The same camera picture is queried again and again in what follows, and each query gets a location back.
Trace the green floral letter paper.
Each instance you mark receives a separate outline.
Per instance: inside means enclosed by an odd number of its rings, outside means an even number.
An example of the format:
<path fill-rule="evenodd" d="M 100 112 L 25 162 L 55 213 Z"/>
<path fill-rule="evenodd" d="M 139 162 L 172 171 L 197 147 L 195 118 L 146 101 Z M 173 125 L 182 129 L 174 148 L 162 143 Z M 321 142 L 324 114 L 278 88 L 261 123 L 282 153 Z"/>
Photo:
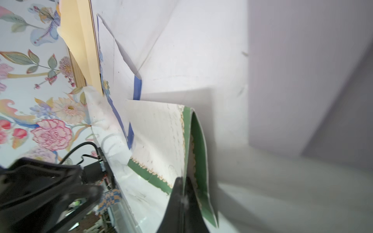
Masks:
<path fill-rule="evenodd" d="M 207 144 L 195 110 L 135 100 L 127 100 L 125 108 L 135 136 L 128 167 L 166 194 L 177 178 L 189 177 L 202 216 L 218 227 L 209 193 Z"/>

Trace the yellow envelope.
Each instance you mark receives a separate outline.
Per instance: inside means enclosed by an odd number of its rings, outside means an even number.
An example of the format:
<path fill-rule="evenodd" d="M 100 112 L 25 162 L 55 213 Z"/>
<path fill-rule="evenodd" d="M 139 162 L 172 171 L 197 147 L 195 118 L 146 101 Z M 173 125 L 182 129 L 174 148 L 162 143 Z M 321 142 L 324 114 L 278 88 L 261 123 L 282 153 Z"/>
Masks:
<path fill-rule="evenodd" d="M 60 1 L 57 31 L 75 59 L 86 83 L 103 93 L 91 1 Z"/>

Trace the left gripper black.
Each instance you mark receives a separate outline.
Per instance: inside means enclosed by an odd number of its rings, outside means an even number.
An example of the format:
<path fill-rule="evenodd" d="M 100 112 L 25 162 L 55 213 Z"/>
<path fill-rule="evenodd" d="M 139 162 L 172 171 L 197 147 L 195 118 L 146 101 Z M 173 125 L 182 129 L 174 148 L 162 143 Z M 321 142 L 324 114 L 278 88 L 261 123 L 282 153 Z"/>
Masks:
<path fill-rule="evenodd" d="M 84 184 L 80 165 L 20 158 L 1 168 L 2 233 L 66 233 L 96 206 L 104 189 Z"/>

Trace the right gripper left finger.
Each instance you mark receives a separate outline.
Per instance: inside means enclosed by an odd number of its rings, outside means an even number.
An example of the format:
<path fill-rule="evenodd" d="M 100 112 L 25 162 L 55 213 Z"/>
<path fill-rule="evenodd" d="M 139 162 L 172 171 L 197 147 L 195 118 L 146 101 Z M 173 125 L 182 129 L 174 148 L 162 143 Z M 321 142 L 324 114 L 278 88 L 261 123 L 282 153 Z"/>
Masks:
<path fill-rule="evenodd" d="M 183 233 L 184 211 L 183 211 L 183 179 L 176 178 L 166 212 L 157 233 Z"/>

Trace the grey envelope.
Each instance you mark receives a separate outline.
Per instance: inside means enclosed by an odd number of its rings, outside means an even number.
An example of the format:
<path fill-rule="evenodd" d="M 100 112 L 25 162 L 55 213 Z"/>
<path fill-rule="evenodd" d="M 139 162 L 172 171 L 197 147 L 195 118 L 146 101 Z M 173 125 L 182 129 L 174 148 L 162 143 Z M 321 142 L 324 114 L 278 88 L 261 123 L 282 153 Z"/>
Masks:
<path fill-rule="evenodd" d="M 372 171 L 372 1 L 248 6 L 249 144 Z"/>

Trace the blue floral letter paper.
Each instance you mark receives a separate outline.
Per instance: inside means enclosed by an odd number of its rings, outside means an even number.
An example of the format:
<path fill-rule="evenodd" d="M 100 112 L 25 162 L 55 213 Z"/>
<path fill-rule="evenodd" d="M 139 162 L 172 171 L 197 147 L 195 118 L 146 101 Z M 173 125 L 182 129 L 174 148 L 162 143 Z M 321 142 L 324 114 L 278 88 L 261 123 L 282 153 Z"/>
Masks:
<path fill-rule="evenodd" d="M 178 1 L 92 1 L 101 85 L 128 148 L 134 132 L 125 100 L 140 100 L 140 69 Z"/>

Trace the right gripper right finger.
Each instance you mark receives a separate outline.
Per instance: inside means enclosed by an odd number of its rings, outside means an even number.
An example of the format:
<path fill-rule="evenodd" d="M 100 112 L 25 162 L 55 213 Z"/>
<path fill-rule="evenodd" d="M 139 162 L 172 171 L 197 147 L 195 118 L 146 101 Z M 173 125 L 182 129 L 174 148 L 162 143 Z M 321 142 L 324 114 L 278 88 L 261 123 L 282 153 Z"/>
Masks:
<path fill-rule="evenodd" d="M 183 196 L 183 216 L 184 233 L 209 233 L 189 177 L 186 178 Z"/>

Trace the wooden chessboard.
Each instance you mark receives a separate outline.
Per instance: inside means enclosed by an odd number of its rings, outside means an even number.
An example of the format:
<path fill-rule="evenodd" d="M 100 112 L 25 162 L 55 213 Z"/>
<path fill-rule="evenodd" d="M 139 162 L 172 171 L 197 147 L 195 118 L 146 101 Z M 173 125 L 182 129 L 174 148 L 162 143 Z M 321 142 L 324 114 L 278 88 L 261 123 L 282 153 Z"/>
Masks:
<path fill-rule="evenodd" d="M 85 77 L 75 59 L 72 52 L 69 50 L 70 58 L 71 58 L 71 65 L 74 73 L 74 80 L 76 83 L 76 87 L 84 87 L 86 86 L 86 80 Z"/>

